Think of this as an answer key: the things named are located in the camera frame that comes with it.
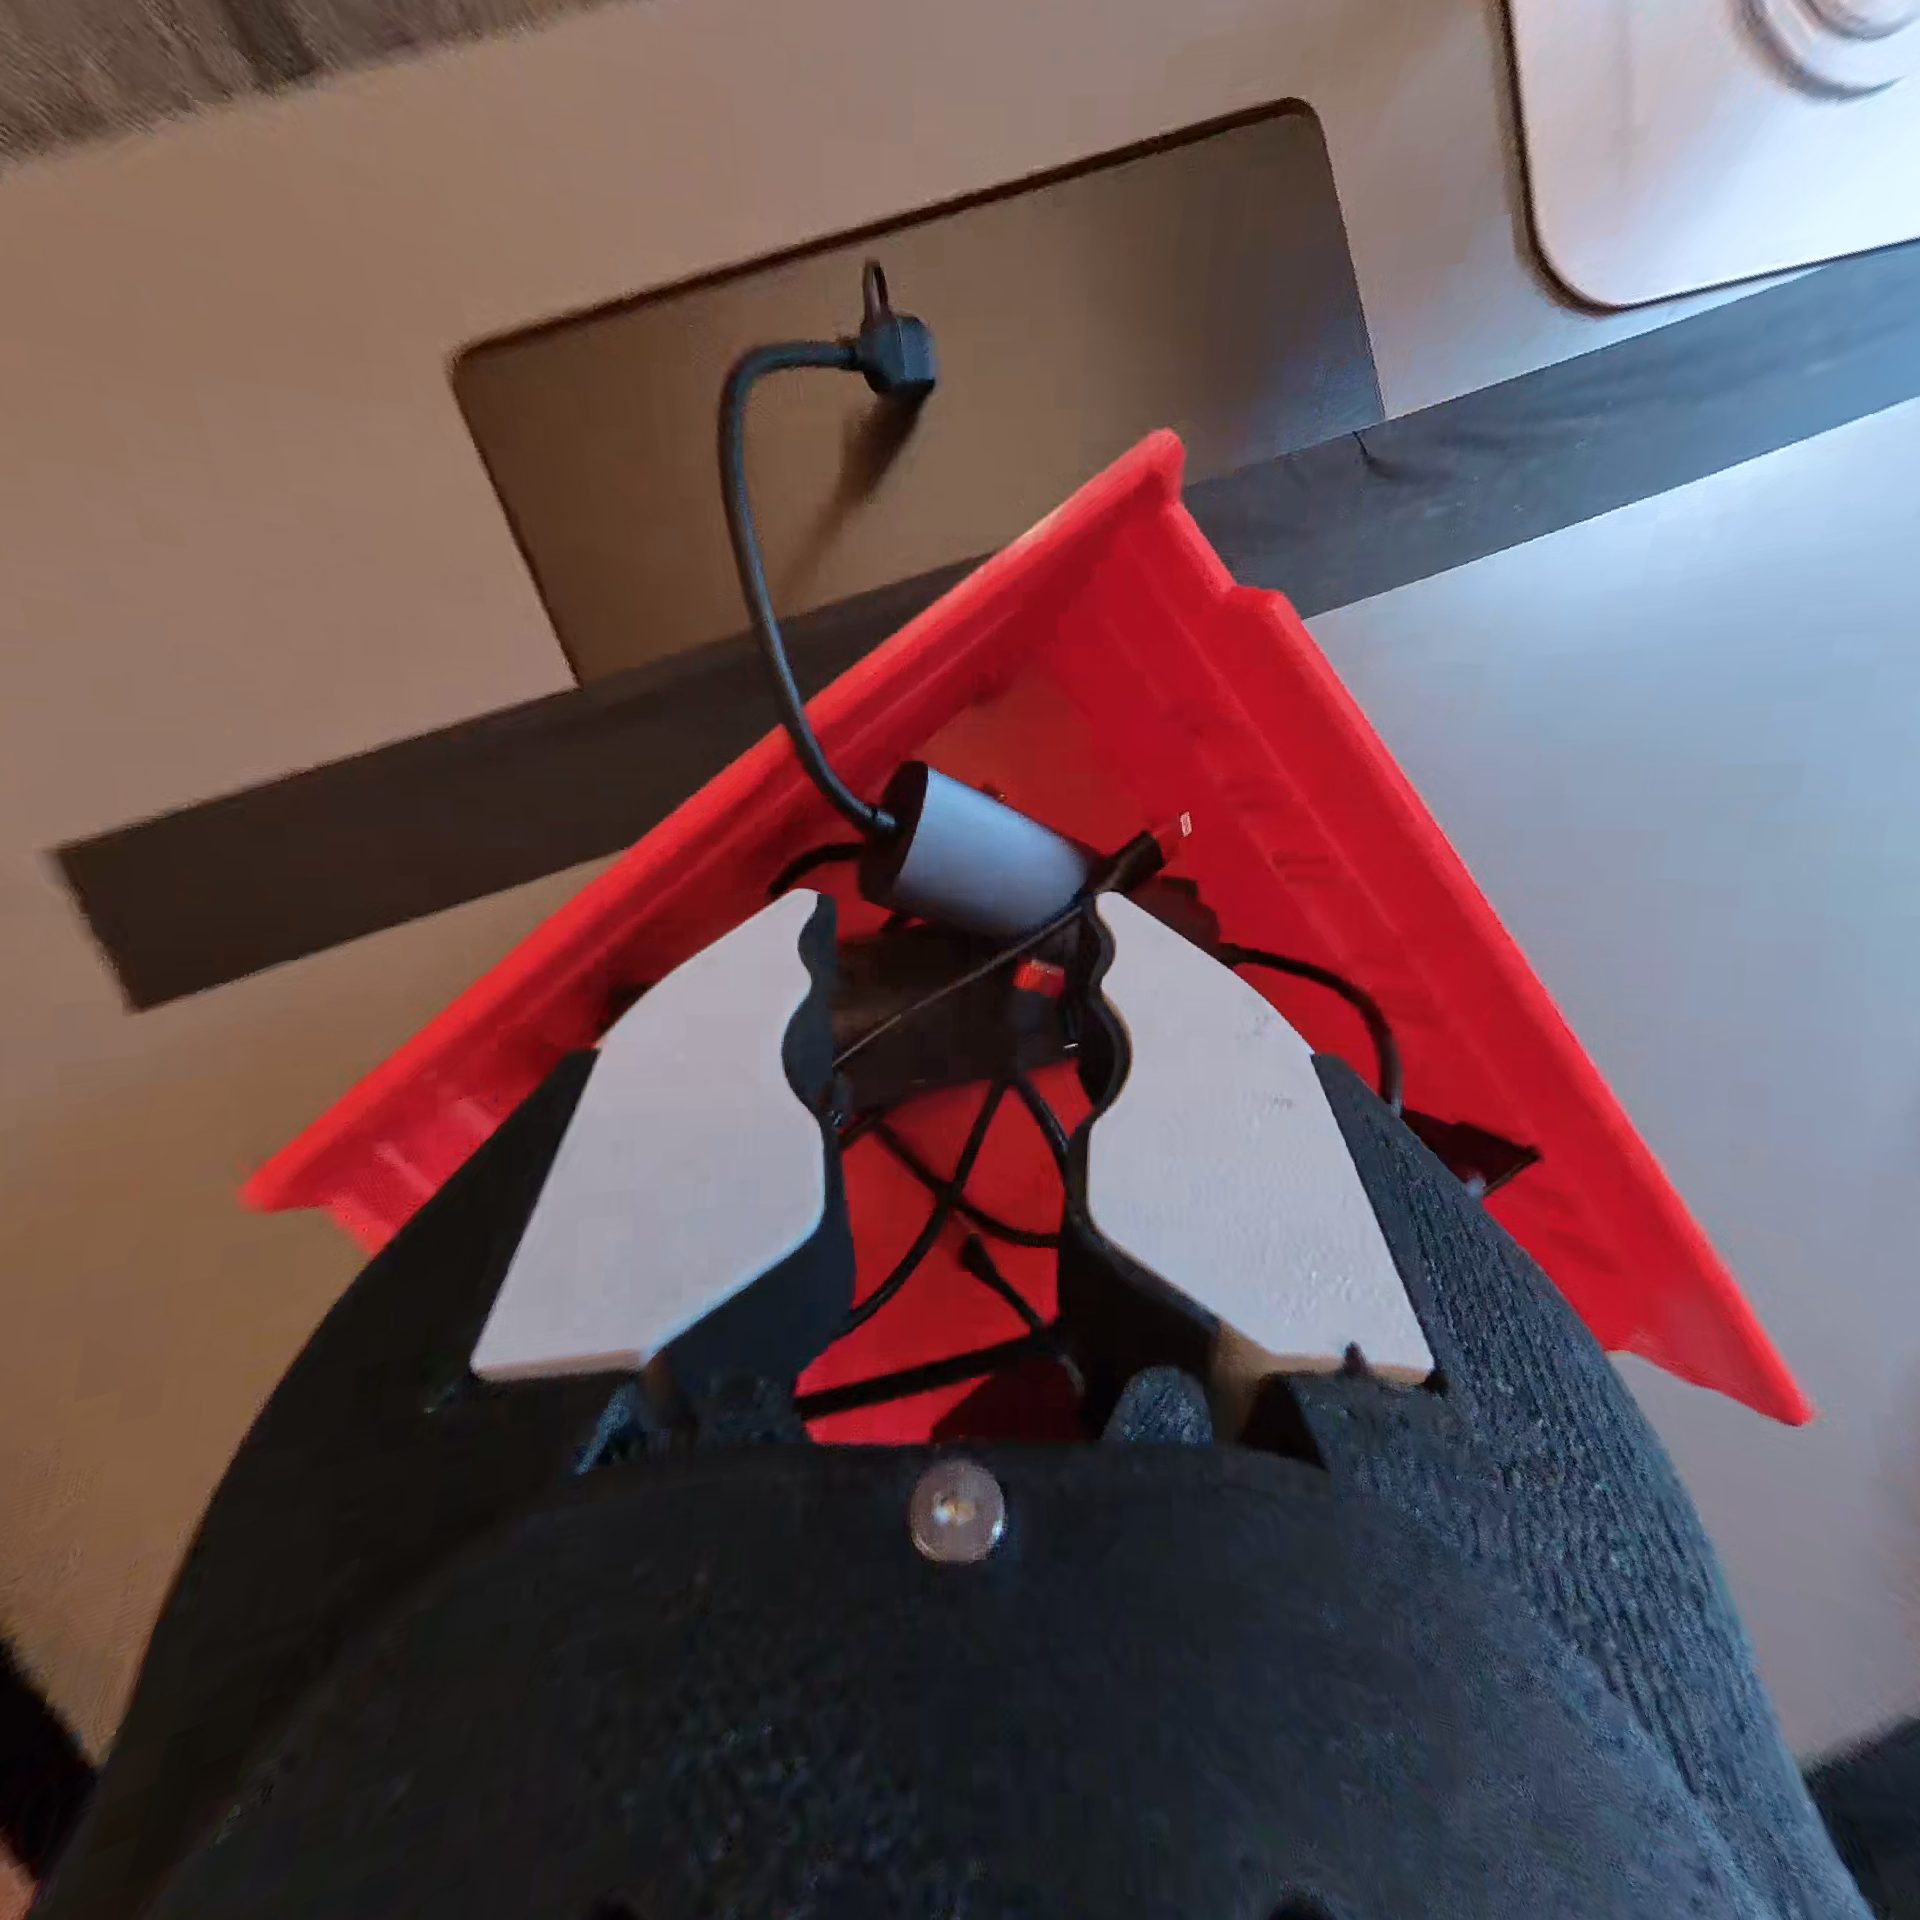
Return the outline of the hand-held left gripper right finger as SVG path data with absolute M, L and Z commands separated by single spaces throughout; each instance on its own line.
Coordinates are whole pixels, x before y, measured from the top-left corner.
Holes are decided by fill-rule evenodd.
M 1091 905 L 1068 1219 L 1285 1370 L 1435 1372 L 1311 1044 L 1182 933 Z

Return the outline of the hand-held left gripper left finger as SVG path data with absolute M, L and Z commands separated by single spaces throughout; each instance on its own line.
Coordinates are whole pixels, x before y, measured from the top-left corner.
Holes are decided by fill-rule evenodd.
M 850 1315 L 836 905 L 788 887 L 601 1041 L 470 1370 L 796 1386 Z

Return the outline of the red plastic bin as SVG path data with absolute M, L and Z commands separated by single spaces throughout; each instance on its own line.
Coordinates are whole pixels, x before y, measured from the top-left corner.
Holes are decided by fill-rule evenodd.
M 1091 851 L 1190 817 L 1169 868 L 1232 941 L 1373 993 L 1415 1113 L 1541 1155 L 1493 1213 L 1604 1348 L 1807 1427 L 1811 1399 L 1392 750 L 1293 603 L 1232 580 L 1178 489 L 1182 448 L 1151 431 L 843 672 L 810 707 L 824 747 L 856 778 L 929 757 Z M 633 851 L 279 1148 L 243 1202 L 327 1213 L 381 1250 L 604 1034 L 619 988 L 741 922 L 829 839 L 796 750 L 758 741 L 633 828 Z

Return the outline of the instruction sheet on stand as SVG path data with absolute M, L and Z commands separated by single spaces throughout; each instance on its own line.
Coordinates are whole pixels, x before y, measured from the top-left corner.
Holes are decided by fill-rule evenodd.
M 1645 309 L 1920 234 L 1909 0 L 1511 0 L 1543 272 Z

